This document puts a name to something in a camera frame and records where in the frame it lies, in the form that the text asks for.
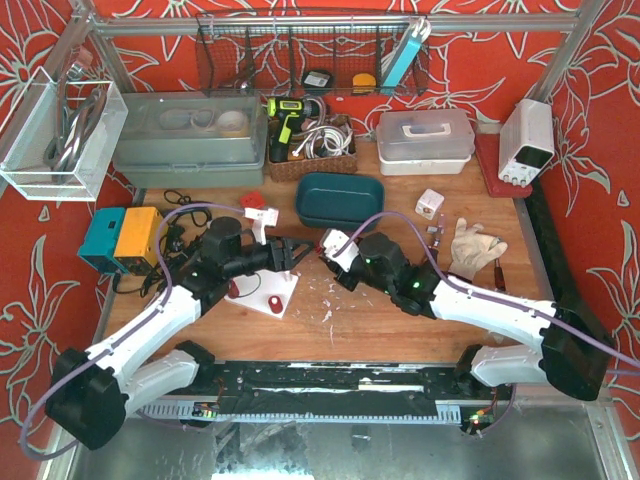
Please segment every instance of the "power drill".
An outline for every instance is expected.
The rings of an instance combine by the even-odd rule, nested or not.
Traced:
[[[272,97],[267,101],[267,114],[280,120],[278,130],[269,143],[269,159],[274,163],[286,162],[292,132],[302,130],[307,117],[315,117],[320,109],[315,102],[287,97]]]

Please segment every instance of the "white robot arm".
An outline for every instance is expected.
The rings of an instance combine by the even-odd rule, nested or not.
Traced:
[[[336,281],[348,290],[363,282],[388,294],[410,315],[468,323],[521,344],[468,347],[457,369],[464,381],[487,386],[549,382],[574,398],[597,398],[609,355],[536,315],[541,312],[572,324],[610,344],[607,332],[586,308],[576,313],[556,302],[512,297],[451,275],[444,281],[429,262],[412,265],[399,245],[382,233],[371,234],[358,245],[351,243],[340,252],[348,238],[343,232],[328,230],[321,242],[325,263],[336,274]]]
[[[52,384],[82,366],[85,369],[50,396],[46,414],[89,449],[96,449],[146,403],[200,380],[212,382],[215,358],[193,342],[183,342],[166,357],[143,364],[222,300],[233,278],[263,269],[291,270],[313,250],[311,241],[265,235],[264,227],[275,225],[277,213],[246,209],[245,216],[254,220],[256,239],[249,245],[242,245],[243,229],[237,219],[214,219],[198,240],[196,256],[159,298],[105,340],[83,352],[68,349],[58,357]]]

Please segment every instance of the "display screen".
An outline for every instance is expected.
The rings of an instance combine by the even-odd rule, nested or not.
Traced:
[[[551,159],[551,157],[553,157],[553,153],[551,152],[525,145],[516,154],[516,162],[528,165],[529,167],[541,169],[544,167],[544,164]]]

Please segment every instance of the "teal plastic tray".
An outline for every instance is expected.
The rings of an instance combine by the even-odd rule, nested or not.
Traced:
[[[352,232],[384,210],[384,186],[372,177],[309,173],[296,192],[296,213],[303,225]],[[379,219],[365,231],[375,228]]]

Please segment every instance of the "wooden tabletop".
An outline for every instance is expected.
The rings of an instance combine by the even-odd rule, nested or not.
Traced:
[[[446,215],[446,230],[438,262],[441,268],[450,265],[453,228],[462,216],[470,224],[482,223],[486,233],[509,244],[501,259],[509,293],[540,298],[513,202],[488,196],[475,158],[459,175],[383,177],[375,143],[359,142],[357,155],[358,174],[383,182],[385,209],[407,214],[421,230],[435,225],[436,220],[429,222],[414,212],[417,199],[427,188],[444,195],[441,212]],[[274,183],[267,177],[258,188],[267,204],[280,210],[277,227],[268,233],[317,241],[324,231],[304,227],[295,214],[296,187],[297,182]],[[252,190],[256,188],[194,189],[183,193],[194,200],[239,206],[239,198]],[[149,190],[145,205],[170,208],[164,201],[163,190]],[[187,218],[184,220],[190,235],[201,231],[189,225]],[[397,242],[411,261],[418,262],[424,256],[415,235],[402,220],[384,218],[377,230]],[[225,360],[455,362],[468,345],[495,344],[493,335],[476,327],[404,314],[386,295],[366,285],[360,284],[354,292],[341,288],[314,253],[294,273],[300,274],[300,280],[282,320],[223,300],[175,335],[157,355],[167,353],[178,342],[193,340]],[[119,288],[126,290],[139,282],[125,277]],[[479,272],[474,283],[493,288],[493,266]],[[148,300],[138,295],[117,295],[106,334],[134,318]]]

